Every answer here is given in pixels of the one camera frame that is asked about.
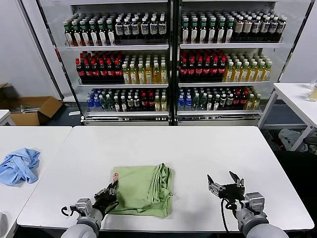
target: white wall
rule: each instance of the white wall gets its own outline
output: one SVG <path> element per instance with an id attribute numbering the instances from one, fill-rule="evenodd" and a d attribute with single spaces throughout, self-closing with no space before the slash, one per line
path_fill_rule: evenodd
<path id="1" fill-rule="evenodd" d="M 10 83 L 20 96 L 60 99 L 16 1 L 1 0 L 0 21 L 0 83 Z"/>
<path id="2" fill-rule="evenodd" d="M 317 3 L 313 6 L 281 82 L 309 83 L 317 77 L 316 22 Z"/>

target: table leg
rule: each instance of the table leg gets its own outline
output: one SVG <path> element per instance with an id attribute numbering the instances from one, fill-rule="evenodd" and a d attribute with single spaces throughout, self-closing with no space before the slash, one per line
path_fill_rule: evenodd
<path id="1" fill-rule="evenodd" d="M 263 114 L 258 122 L 259 129 L 261 129 L 264 126 L 266 119 L 267 119 L 269 113 L 271 112 L 277 97 L 278 97 L 278 95 L 277 95 L 276 91 L 274 90 L 271 97 L 269 98 L 269 101 L 268 101 L 268 103 L 263 111 Z"/>
<path id="2" fill-rule="evenodd" d="M 295 142 L 295 144 L 292 146 L 290 151 L 296 151 L 297 149 L 301 148 L 303 145 L 303 139 L 311 136 L 315 131 L 316 128 L 314 128 L 312 125 L 308 125 L 301 136 L 298 138 L 298 140 Z"/>

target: cardboard box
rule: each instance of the cardboard box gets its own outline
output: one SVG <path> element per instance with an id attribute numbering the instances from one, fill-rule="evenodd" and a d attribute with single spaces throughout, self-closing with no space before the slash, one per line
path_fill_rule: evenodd
<path id="1" fill-rule="evenodd" d="M 48 122 L 62 103 L 54 97 L 16 97 L 7 98 L 2 89 L 5 84 L 0 85 L 0 109 L 16 109 L 21 105 L 39 107 L 35 113 L 11 113 L 10 117 L 16 125 L 41 125 Z"/>

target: shelf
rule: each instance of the shelf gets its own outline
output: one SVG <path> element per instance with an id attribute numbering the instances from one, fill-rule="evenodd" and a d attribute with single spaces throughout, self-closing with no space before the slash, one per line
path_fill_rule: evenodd
<path id="1" fill-rule="evenodd" d="M 168 117 L 169 112 L 86 112 L 88 117 L 133 117 L 133 118 L 155 118 L 155 117 Z"/>
<path id="2" fill-rule="evenodd" d="M 168 2 L 168 0 L 51 0 L 51 2 L 56 5 L 86 5 L 86 4 Z"/>
<path id="3" fill-rule="evenodd" d="M 280 48 L 283 43 L 222 43 L 222 44 L 180 44 L 181 49 L 257 49 L 257 48 Z"/>
<path id="4" fill-rule="evenodd" d="M 264 85 L 269 84 L 269 82 L 238 82 L 238 83 L 179 83 L 178 86 L 182 87 L 231 87 L 231 86 L 256 86 L 256 85 Z"/>
<path id="5" fill-rule="evenodd" d="M 168 50 L 168 44 L 164 45 L 124 45 L 124 46 L 73 46 L 65 47 L 69 51 L 147 51 Z"/>
<path id="6" fill-rule="evenodd" d="M 259 116 L 258 110 L 219 110 L 219 111 L 178 111 L 178 117 L 200 117 L 200 116 Z"/>
<path id="7" fill-rule="evenodd" d="M 81 88 L 168 88 L 168 83 L 161 84 L 79 84 Z"/>

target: black cable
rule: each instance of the black cable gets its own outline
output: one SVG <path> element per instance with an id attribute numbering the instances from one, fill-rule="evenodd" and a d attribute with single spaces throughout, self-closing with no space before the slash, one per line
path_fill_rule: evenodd
<path id="1" fill-rule="evenodd" d="M 224 228 L 226 229 L 227 234 L 229 234 L 229 230 L 228 230 L 228 227 L 227 227 L 227 224 L 226 224 L 226 219 L 225 219 L 225 217 L 224 217 L 224 212 L 223 212 L 223 202 L 224 202 L 224 198 L 221 200 L 221 215 L 222 215 L 222 221 L 223 221 L 223 225 L 224 225 Z"/>

